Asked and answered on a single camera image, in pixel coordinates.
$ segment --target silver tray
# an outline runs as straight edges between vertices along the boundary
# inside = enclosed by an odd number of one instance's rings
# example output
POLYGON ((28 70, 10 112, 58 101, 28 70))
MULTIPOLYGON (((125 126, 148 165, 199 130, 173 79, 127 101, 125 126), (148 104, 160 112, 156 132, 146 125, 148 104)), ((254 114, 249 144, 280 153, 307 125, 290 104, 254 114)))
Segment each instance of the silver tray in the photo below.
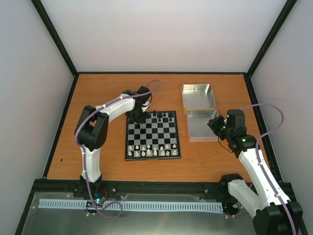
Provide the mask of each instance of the silver tray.
POLYGON ((217 110, 189 110, 186 115, 189 141, 217 141, 217 136, 207 124, 218 115, 217 110))
POLYGON ((184 113, 188 110, 215 109, 215 99, 210 84, 184 84, 181 86, 184 113))

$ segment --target white wall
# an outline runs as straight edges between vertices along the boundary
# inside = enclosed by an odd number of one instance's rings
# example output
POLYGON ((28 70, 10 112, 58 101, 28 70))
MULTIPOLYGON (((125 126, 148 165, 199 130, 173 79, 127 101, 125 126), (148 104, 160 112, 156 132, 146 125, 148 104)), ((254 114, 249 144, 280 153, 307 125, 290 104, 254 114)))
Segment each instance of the white wall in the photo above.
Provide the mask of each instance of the white wall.
MULTIPOLYGON (((270 139, 283 178, 292 183, 313 234, 313 1, 299 0, 252 77, 259 102, 285 113, 286 122, 270 139)), ((264 108, 268 129, 279 114, 264 108)))
POLYGON ((43 0, 78 71, 246 72, 286 0, 43 0))
POLYGON ((72 76, 30 0, 0 7, 0 228, 14 234, 41 178, 72 76))

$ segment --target black cable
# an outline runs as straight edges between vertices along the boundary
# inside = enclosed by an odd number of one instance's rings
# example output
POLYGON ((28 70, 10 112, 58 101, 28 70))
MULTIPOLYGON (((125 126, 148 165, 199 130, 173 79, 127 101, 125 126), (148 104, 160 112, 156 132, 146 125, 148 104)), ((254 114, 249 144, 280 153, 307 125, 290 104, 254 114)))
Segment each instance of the black cable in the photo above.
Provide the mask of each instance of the black cable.
POLYGON ((231 152, 230 152, 226 147, 224 147, 224 146, 221 144, 221 142, 220 142, 220 137, 217 137, 217 140, 218 140, 220 146, 222 146, 224 149, 226 149, 229 153, 233 153, 233 152, 234 152, 234 151, 231 151, 231 152))

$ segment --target brown wooden surface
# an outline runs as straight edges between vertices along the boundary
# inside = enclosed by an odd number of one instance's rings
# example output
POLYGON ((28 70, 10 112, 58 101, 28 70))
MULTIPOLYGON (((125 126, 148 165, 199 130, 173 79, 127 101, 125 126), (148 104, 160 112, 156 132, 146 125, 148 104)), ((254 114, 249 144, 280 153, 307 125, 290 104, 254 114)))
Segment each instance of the brown wooden surface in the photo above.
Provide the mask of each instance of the brown wooden surface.
MULTIPOLYGON (((181 159, 124 160, 126 117, 119 116, 109 124, 107 141, 101 149, 100 169, 103 180, 217 182, 224 174, 240 173, 250 178, 233 153, 218 142, 189 142, 186 118, 182 110, 181 85, 212 85, 216 109, 225 117, 228 109, 249 105, 250 99, 242 75, 175 75, 175 74, 82 74, 73 94, 67 117, 48 173, 49 179, 79 179, 82 156, 74 144, 74 129, 86 105, 97 106, 118 97, 124 90, 136 91, 153 79, 162 86, 153 94, 150 110, 176 110, 181 159)), ((259 136, 252 109, 245 111, 248 133, 259 136)))

